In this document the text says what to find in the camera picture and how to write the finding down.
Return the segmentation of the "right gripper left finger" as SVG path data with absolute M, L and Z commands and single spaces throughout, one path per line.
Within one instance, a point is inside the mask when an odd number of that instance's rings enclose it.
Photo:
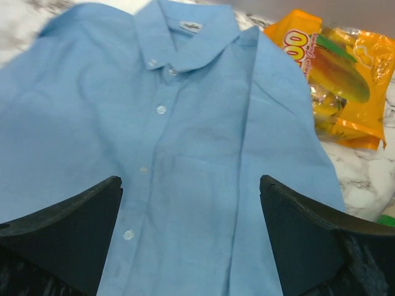
M 1 224 L 1 295 L 96 295 L 122 194 L 111 176 Z

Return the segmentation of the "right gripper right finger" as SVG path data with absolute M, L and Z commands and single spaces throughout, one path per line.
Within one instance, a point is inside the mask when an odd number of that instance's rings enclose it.
M 348 215 L 269 175 L 260 200 L 283 295 L 394 295 L 394 228 Z

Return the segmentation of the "light blue button shirt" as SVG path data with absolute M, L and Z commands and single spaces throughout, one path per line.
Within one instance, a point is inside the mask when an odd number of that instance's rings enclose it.
M 260 177 L 344 210 L 295 61 L 230 6 L 78 4 L 1 69 L 1 219 L 110 175 L 99 295 L 281 295 Z

